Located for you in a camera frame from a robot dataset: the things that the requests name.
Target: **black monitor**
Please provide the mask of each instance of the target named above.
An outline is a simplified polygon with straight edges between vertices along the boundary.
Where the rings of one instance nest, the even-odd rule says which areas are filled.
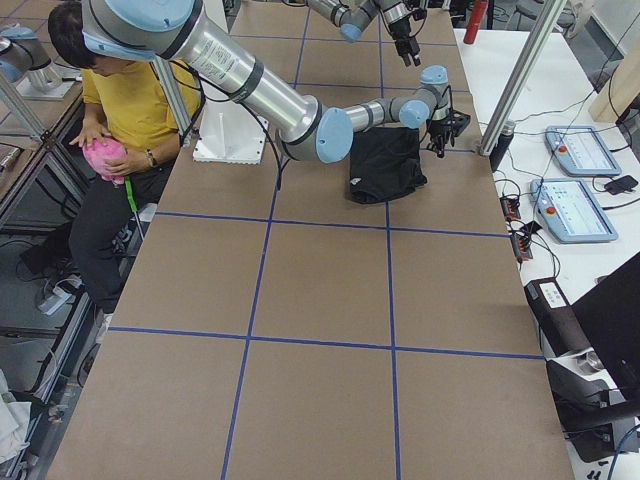
[[[640,253],[573,304],[589,343],[627,400],[640,398]]]
[[[640,253],[598,282],[571,310],[572,325],[582,330],[618,387],[611,390],[553,359],[547,362],[565,433],[580,458],[592,462],[612,455],[640,417]],[[627,452],[639,448],[635,436],[624,444]]]

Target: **pink stuffed toy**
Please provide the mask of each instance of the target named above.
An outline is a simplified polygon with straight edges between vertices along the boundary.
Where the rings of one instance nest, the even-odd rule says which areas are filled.
[[[99,140],[94,140],[92,146],[85,144],[82,153],[91,168],[93,168],[103,180],[112,181],[118,185],[124,183],[124,177],[112,175],[107,170],[107,160],[116,160],[127,154],[124,146],[112,138],[105,137],[104,145]]]

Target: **power strip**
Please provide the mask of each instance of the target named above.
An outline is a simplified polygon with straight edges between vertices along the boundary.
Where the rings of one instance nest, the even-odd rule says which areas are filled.
[[[56,283],[51,293],[38,305],[45,315],[53,315],[58,309],[67,303],[67,300],[75,295],[76,291],[82,285],[82,280],[77,275],[69,275]]]
[[[511,232],[509,238],[511,239],[511,247],[513,248],[513,253],[518,263],[526,262],[533,258],[531,248],[525,242],[522,234],[519,234],[519,232]]]
[[[504,219],[507,222],[511,222],[512,220],[520,220],[520,202],[515,198],[509,197],[500,197],[500,206],[502,207],[502,213],[504,214]]]

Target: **light blue joint cap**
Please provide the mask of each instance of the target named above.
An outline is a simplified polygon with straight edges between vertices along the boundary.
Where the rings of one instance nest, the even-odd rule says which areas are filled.
[[[0,62],[0,72],[9,83],[17,82],[22,77],[22,72],[7,62]]]
[[[347,156],[353,143],[353,124],[341,108],[328,109],[316,131],[316,152],[323,163],[339,162]]]
[[[105,0],[105,3],[129,25],[147,32],[165,32],[187,21],[195,0]]]
[[[84,44],[87,46],[87,48],[93,53],[97,53],[99,55],[141,62],[153,62],[153,59],[156,57],[155,52],[151,50],[136,50],[134,48],[127,48],[118,45],[117,43],[106,42],[102,39],[98,39],[86,32],[82,33],[84,35]]]
[[[430,116],[429,105],[420,100],[409,100],[400,108],[400,123],[407,128],[420,128]]]
[[[33,30],[19,25],[0,31],[0,35],[9,40],[35,40],[38,38],[36,34],[33,33]]]
[[[443,83],[449,83],[447,69],[442,65],[431,65],[425,68],[420,75],[420,83],[422,85],[442,85]]]
[[[362,36],[362,30],[353,25],[352,23],[345,23],[340,27],[340,33],[342,34],[342,38],[344,38],[349,43],[355,43],[360,40]]]

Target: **white cloth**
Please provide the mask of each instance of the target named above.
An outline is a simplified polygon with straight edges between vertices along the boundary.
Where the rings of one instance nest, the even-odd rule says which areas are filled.
[[[591,18],[591,12],[596,0],[569,0],[567,3],[576,21],[569,27],[565,36],[567,38],[573,38],[584,28]]]
[[[30,402],[15,401],[0,370],[0,463],[15,457],[29,446],[26,439],[30,410]]]

